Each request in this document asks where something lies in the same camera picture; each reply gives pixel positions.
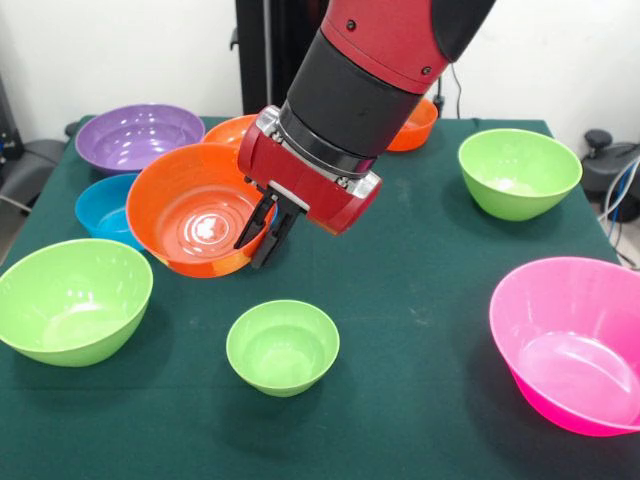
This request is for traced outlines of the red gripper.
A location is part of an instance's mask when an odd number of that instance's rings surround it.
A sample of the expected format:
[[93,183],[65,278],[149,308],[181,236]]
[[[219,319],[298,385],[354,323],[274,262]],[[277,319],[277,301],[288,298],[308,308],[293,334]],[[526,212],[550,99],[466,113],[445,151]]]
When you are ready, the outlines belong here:
[[[277,143],[253,123],[241,142],[238,167],[260,187],[276,192],[297,203],[307,218],[333,235],[346,232],[364,214],[378,195],[382,179],[371,172],[349,188],[319,173],[297,155]],[[265,219],[276,203],[273,194],[265,193],[234,244],[241,249],[263,230]],[[279,207],[278,218],[270,226],[251,260],[254,269],[264,267],[284,244],[295,224],[295,211]]]

